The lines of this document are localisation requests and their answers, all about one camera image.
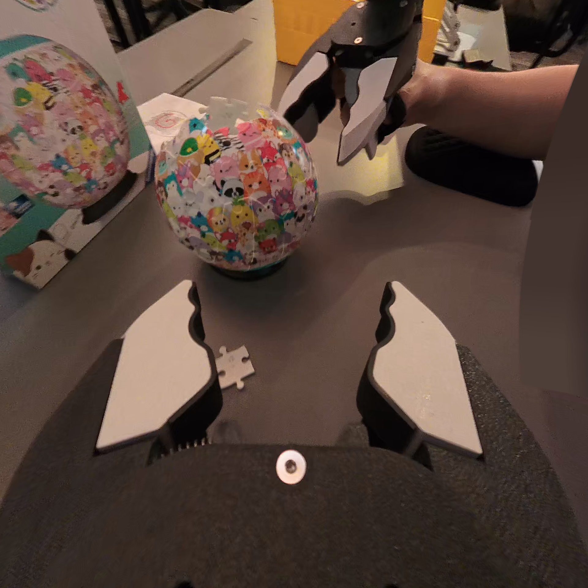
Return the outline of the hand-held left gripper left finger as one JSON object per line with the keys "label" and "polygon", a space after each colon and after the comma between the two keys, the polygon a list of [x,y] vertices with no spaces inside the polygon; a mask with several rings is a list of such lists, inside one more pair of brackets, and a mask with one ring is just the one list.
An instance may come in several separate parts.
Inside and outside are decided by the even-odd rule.
{"label": "hand-held left gripper left finger", "polygon": [[184,280],[125,331],[95,452],[147,440],[164,452],[198,443],[222,405],[196,283]]}

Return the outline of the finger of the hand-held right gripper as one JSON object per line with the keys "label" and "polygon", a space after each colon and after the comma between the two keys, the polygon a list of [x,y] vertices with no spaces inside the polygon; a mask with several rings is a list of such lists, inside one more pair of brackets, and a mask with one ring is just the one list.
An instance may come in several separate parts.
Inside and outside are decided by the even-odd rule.
{"label": "finger of the hand-held right gripper", "polygon": [[365,151],[369,160],[375,157],[379,144],[378,131],[389,107],[388,86],[397,62],[397,57],[387,57],[363,70],[342,68],[349,120],[339,140],[339,166],[346,165],[360,151]]}
{"label": "finger of the hand-held right gripper", "polygon": [[323,52],[307,54],[298,64],[278,106],[278,113],[305,143],[316,137],[332,112],[331,60]]}

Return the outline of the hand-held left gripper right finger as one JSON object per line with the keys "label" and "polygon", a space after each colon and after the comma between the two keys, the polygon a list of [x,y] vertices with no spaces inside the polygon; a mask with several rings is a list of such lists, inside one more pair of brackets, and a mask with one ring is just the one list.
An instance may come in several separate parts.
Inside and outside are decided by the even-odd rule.
{"label": "hand-held left gripper right finger", "polygon": [[410,458],[432,445],[480,459],[457,343],[437,315],[400,282],[387,282],[375,338],[357,389],[369,444]]}

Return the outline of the white-backed puzzle piece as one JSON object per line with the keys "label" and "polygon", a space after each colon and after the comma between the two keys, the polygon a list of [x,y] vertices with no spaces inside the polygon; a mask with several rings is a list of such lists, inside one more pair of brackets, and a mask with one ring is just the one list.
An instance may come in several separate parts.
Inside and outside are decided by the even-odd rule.
{"label": "white-backed puzzle piece", "polygon": [[219,348],[219,356],[216,358],[217,375],[221,390],[235,387],[243,390],[245,379],[255,373],[249,352],[245,345],[228,350],[227,347]]}

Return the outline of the colourful puzzle ball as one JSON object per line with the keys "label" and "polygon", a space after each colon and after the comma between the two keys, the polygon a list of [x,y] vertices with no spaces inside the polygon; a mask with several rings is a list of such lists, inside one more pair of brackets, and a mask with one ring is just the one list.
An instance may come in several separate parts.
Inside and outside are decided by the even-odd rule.
{"label": "colourful puzzle ball", "polygon": [[307,144],[265,105],[213,97],[155,162],[159,206],[179,242],[226,269],[289,258],[314,223],[318,174]]}

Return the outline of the black ball stand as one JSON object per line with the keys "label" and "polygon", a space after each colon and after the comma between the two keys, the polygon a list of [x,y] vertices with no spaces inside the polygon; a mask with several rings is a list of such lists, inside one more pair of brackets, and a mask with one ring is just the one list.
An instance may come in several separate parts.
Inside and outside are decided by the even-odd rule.
{"label": "black ball stand", "polygon": [[288,261],[289,258],[284,258],[281,261],[271,263],[263,267],[255,266],[253,269],[245,270],[226,269],[211,264],[209,264],[208,267],[215,273],[234,281],[258,281],[275,275],[285,265],[287,265]]}

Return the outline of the person's right forearm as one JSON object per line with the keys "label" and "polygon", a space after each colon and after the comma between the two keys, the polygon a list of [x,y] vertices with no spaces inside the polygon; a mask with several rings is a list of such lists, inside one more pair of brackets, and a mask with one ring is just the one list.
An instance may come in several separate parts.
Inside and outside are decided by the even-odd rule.
{"label": "person's right forearm", "polygon": [[522,159],[545,160],[578,65],[516,72],[442,68],[427,125]]}

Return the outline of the printed puzzle box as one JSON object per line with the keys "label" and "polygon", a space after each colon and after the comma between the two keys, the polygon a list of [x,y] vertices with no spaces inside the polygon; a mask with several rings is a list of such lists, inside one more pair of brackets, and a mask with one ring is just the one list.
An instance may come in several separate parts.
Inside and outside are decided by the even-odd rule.
{"label": "printed puzzle box", "polygon": [[143,190],[151,143],[94,1],[1,1],[1,272],[41,290]]}

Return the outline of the person's right hand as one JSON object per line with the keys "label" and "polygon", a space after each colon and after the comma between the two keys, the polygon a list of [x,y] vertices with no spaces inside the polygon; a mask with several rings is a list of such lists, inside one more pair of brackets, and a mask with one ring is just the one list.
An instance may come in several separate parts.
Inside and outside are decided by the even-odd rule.
{"label": "person's right hand", "polygon": [[417,59],[412,77],[398,92],[405,109],[401,127],[435,123],[445,86],[444,68]]}

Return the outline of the yellow plastic bin stack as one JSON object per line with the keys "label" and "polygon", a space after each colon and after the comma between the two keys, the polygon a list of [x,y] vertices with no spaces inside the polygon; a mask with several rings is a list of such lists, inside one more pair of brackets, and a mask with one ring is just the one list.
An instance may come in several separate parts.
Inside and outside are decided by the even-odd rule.
{"label": "yellow plastic bin stack", "polygon": [[[297,65],[317,40],[356,1],[273,1],[277,60]],[[446,1],[424,1],[418,57],[431,63]]]}

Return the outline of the black wrist rest pad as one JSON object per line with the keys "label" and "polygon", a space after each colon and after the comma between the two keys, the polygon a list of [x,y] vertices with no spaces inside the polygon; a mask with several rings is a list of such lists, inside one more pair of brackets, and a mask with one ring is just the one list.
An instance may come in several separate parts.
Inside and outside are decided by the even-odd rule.
{"label": "black wrist rest pad", "polygon": [[512,208],[531,204],[540,180],[531,159],[490,151],[427,126],[408,140],[405,163],[438,187]]}

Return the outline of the white paper leaflet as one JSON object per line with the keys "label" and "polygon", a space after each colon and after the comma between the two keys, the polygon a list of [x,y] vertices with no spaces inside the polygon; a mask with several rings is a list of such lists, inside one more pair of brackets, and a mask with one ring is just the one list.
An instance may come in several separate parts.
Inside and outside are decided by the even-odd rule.
{"label": "white paper leaflet", "polygon": [[162,93],[138,107],[146,133],[151,142],[146,184],[155,178],[155,162],[164,143],[173,139],[189,119],[206,115],[208,107],[199,102]]}

